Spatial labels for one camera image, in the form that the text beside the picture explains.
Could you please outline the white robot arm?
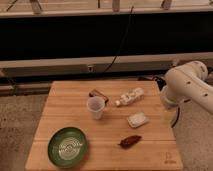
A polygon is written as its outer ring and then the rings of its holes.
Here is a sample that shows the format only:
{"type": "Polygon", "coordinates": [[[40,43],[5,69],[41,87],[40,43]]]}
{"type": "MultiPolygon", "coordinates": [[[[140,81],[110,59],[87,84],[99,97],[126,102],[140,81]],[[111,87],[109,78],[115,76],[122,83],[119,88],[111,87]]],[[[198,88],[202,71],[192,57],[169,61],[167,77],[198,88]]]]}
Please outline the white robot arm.
{"type": "Polygon", "coordinates": [[[200,61],[191,61],[166,72],[166,85],[159,94],[163,123],[170,124],[178,107],[188,99],[213,115],[213,87],[205,82],[207,76],[208,69],[200,61]]]}

